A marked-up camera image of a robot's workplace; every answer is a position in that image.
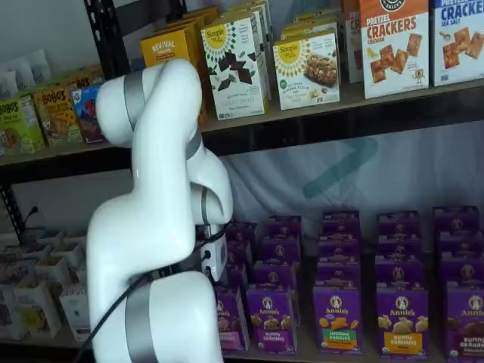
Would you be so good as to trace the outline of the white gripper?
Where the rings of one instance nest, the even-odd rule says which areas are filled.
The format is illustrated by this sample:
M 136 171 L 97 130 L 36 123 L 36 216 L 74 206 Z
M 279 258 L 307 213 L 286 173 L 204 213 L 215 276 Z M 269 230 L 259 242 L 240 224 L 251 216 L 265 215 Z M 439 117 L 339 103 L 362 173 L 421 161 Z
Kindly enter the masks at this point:
M 220 281 L 228 259 L 225 234 L 217 234 L 200 248 L 201 271 L 213 281 Z

